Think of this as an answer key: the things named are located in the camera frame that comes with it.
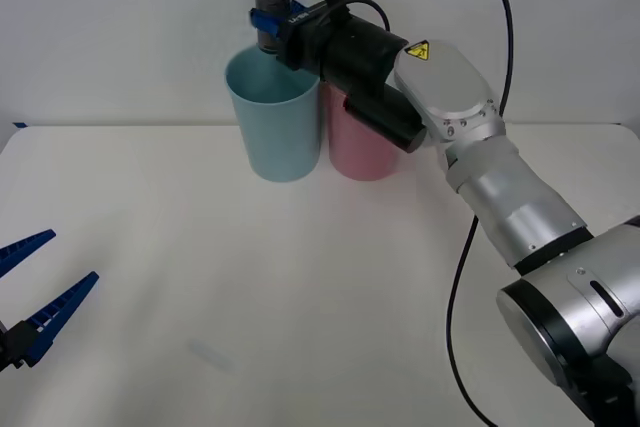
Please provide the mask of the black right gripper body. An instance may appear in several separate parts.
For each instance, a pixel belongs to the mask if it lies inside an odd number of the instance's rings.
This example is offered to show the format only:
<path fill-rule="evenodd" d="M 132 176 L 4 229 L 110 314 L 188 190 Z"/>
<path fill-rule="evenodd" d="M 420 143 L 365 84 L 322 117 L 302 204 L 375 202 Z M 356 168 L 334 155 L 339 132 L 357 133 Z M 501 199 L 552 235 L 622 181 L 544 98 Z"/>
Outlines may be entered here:
<path fill-rule="evenodd" d="M 326 1 L 298 8 L 279 22 L 277 61 L 293 71 L 318 72 L 320 51 L 350 19 L 348 7 L 331 11 Z"/>

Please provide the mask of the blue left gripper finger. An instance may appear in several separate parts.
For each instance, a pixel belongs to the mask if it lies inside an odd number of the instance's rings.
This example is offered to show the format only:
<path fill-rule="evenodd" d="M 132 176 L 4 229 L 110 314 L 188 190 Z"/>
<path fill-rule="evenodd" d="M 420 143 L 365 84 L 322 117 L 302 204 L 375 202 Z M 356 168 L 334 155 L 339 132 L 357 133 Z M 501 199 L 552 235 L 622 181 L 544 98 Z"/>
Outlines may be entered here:
<path fill-rule="evenodd" d="M 7 331 L 7 365 L 34 367 L 99 279 L 93 271 L 79 282 Z"/>
<path fill-rule="evenodd" d="M 0 249 L 0 276 L 5 276 L 55 237 L 56 233 L 52 229 L 48 229 L 2 247 Z"/>

